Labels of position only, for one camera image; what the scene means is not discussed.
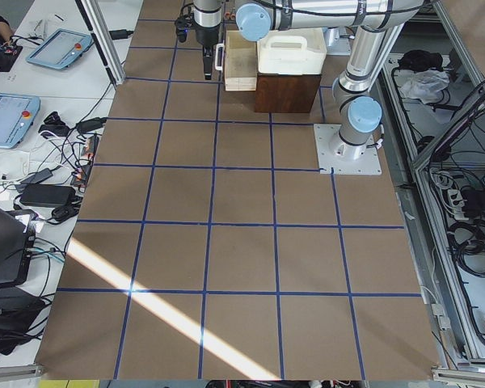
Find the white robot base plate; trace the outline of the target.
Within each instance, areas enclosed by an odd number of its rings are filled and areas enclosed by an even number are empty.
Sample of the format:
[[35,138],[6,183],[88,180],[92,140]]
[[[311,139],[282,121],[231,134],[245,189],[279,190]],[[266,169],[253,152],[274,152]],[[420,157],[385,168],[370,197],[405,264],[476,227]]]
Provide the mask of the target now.
[[315,124],[318,169],[326,175],[381,175],[377,147],[370,134],[363,145],[349,145],[340,138],[340,124]]

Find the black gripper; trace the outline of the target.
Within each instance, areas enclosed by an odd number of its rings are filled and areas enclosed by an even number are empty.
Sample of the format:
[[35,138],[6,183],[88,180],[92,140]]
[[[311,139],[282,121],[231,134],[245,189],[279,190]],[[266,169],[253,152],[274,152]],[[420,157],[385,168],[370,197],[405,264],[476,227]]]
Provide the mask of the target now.
[[205,79],[212,78],[213,72],[213,47],[218,44],[220,24],[213,27],[201,26],[194,23],[196,40],[203,46],[203,72]]

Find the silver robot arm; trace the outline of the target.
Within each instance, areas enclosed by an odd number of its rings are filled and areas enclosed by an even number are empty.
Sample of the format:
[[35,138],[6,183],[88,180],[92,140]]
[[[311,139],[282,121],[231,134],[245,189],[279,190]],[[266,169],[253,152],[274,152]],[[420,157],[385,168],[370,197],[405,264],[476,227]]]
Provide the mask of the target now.
[[333,85],[342,124],[328,143],[331,155],[351,161],[363,156],[382,117],[369,89],[403,25],[422,5],[421,1],[237,1],[235,20],[249,41],[261,40],[270,31],[356,28],[347,65]]

